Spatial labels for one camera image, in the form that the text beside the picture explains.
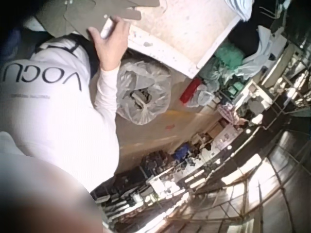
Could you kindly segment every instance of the red object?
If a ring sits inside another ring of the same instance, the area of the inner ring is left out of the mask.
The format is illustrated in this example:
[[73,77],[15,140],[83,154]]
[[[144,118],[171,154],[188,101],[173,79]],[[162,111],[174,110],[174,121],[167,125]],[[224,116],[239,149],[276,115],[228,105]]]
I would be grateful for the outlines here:
[[202,83],[200,78],[194,78],[191,83],[187,86],[186,90],[184,91],[184,93],[181,95],[181,97],[179,98],[179,100],[185,104],[187,103],[192,96],[194,95],[196,89],[198,88],[198,86]]

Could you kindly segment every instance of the clear plastic bag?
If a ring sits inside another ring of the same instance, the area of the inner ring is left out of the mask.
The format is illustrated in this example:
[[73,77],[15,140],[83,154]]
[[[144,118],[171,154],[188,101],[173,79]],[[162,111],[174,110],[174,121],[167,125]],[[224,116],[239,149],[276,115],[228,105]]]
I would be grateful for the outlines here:
[[212,93],[207,91],[207,86],[201,84],[196,89],[196,92],[194,93],[190,101],[186,103],[186,106],[189,108],[206,106],[214,99],[214,97],[215,96]]
[[171,101],[169,77],[168,69],[156,62],[124,61],[118,73],[117,113],[144,125],[166,112]]

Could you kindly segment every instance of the floor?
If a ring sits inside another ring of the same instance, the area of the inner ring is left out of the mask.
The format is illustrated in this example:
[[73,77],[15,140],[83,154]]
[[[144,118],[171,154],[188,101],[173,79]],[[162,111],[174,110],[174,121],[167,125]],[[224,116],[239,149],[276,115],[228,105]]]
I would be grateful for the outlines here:
[[[22,42],[16,58],[29,58],[36,42],[43,42],[49,35],[22,31]],[[120,160],[116,173],[139,165],[142,157],[155,150],[174,151],[197,132],[213,126],[220,115],[211,107],[187,108],[179,101],[191,79],[171,69],[172,94],[169,109],[146,125],[135,125],[117,115],[117,135],[120,144]]]

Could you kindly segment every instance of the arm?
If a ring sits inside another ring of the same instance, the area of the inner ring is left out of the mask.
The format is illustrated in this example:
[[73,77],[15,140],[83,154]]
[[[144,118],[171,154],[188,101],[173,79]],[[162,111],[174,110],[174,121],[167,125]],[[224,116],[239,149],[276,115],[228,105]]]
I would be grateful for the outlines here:
[[117,75],[120,60],[127,49],[130,24],[113,17],[115,28],[107,39],[102,39],[96,28],[89,28],[100,60],[101,73],[97,82],[95,109],[102,115],[115,119],[117,111]]
[[109,116],[112,119],[116,117],[117,111],[117,75],[119,67],[111,71],[101,69],[97,81],[97,93],[95,97],[95,109],[103,117]]

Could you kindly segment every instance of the clutter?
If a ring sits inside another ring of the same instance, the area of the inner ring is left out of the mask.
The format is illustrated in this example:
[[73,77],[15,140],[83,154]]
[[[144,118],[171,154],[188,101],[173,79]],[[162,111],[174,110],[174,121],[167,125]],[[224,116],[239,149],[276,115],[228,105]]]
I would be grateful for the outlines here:
[[252,0],[225,0],[243,21],[248,21],[252,15]]
[[218,71],[220,61],[216,57],[212,57],[200,70],[199,76],[204,79],[205,82],[210,80],[218,80],[221,73]]
[[193,97],[186,104],[186,106],[189,108],[195,108],[199,106],[206,106],[207,104],[209,104],[215,96],[212,93],[208,92],[207,89],[208,87],[206,85],[199,85]]
[[118,73],[117,113],[144,125],[166,112],[171,101],[168,69],[151,62],[125,60]]
[[50,0],[36,14],[36,18],[54,37],[61,37],[77,31],[86,39],[88,27],[102,31],[110,16],[140,20],[137,6],[159,6],[159,0]]
[[204,80],[208,91],[214,93],[219,90],[220,84],[224,85],[232,76],[237,73],[237,69],[230,69],[217,57],[212,57],[200,70],[199,76]]
[[224,41],[216,50],[215,57],[224,63],[229,70],[235,70],[242,65],[244,54],[229,41]]

